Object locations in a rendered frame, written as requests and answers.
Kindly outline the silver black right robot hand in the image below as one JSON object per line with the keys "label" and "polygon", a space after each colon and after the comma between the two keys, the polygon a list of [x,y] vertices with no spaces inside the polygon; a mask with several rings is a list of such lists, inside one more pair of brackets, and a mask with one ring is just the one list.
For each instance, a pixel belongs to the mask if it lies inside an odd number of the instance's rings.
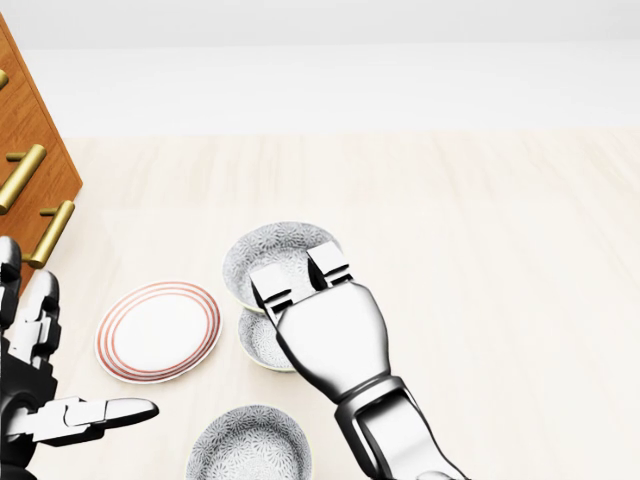
{"label": "silver black right robot hand", "polygon": [[250,274],[254,297],[302,377],[335,404],[391,373],[388,332],[371,291],[329,241],[306,251],[314,292],[303,297],[277,263]]}

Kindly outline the grey patterned bowl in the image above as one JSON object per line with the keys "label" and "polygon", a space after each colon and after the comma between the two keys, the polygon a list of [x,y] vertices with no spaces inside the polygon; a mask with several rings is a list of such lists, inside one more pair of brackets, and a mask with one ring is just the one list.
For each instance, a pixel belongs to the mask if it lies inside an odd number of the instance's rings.
{"label": "grey patterned bowl", "polygon": [[254,404],[212,421],[195,441],[185,480],[312,480],[312,453],[285,412]]}
{"label": "grey patterned bowl", "polygon": [[314,292],[308,275],[307,251],[338,240],[325,229],[304,222],[284,221],[263,225],[240,237],[227,252],[222,276],[228,290],[245,308],[262,313],[251,287],[250,274],[270,264],[278,264],[295,295]]}
{"label": "grey patterned bowl", "polygon": [[264,314],[244,309],[238,320],[238,336],[244,351],[260,366],[286,373],[296,371],[277,342],[276,329]]}

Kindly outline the wooden cabinet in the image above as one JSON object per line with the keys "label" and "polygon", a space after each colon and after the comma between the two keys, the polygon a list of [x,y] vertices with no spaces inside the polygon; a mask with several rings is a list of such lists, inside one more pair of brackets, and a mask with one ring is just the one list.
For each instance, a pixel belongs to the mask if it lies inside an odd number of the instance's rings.
{"label": "wooden cabinet", "polygon": [[0,236],[27,258],[21,287],[44,267],[83,182],[0,14]]}

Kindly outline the wooden cabinet drawer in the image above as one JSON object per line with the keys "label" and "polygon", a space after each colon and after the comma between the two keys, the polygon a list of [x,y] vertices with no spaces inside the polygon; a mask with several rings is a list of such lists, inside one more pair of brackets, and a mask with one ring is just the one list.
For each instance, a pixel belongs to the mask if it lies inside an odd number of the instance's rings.
{"label": "wooden cabinet drawer", "polygon": [[8,82],[0,89],[0,145],[15,147],[22,137],[22,123],[37,107],[37,102],[11,40],[1,27],[0,70],[8,77]]}
{"label": "wooden cabinet drawer", "polygon": [[40,144],[45,147],[47,155],[9,212],[0,216],[17,216],[27,211],[27,209],[32,209],[36,201],[40,202],[47,195],[50,184],[54,181],[59,168],[64,165],[60,160],[61,150],[58,139],[34,90],[32,88],[31,90],[37,102],[37,107],[32,110],[32,113],[22,123],[22,137],[18,141],[18,145],[15,147],[0,145],[0,187],[18,165],[17,162],[8,162],[6,160],[7,153],[26,152],[33,144]]}
{"label": "wooden cabinet drawer", "polygon": [[50,184],[47,195],[40,202],[36,201],[32,209],[14,216],[0,216],[0,236],[9,236],[19,246],[18,266],[21,268],[21,287],[25,288],[34,272],[34,269],[22,261],[23,253],[34,251],[38,241],[48,226],[51,218],[42,217],[39,212],[43,208],[57,207],[64,200],[74,202],[76,195],[82,187],[79,174],[70,160],[66,151],[61,149],[60,160],[64,163]]}

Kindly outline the white plate with red rings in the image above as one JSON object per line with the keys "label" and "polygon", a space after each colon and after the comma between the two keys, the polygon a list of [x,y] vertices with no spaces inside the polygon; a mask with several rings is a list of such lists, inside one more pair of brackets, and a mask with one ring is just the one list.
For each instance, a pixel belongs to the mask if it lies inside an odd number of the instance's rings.
{"label": "white plate with red rings", "polygon": [[214,297],[197,284],[159,281],[125,294],[104,314],[94,351],[101,367],[128,383],[174,379],[201,363],[222,332]]}

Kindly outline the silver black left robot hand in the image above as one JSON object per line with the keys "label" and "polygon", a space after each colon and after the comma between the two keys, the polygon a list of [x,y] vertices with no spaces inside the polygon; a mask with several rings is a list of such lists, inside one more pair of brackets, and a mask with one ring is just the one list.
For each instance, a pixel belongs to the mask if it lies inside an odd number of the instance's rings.
{"label": "silver black left robot hand", "polygon": [[50,356],[60,342],[59,283],[42,270],[29,302],[18,307],[22,256],[19,245],[0,237],[0,480],[38,480],[28,471],[36,446],[98,440],[108,429],[159,414],[150,400],[119,398],[87,402],[55,397]]}

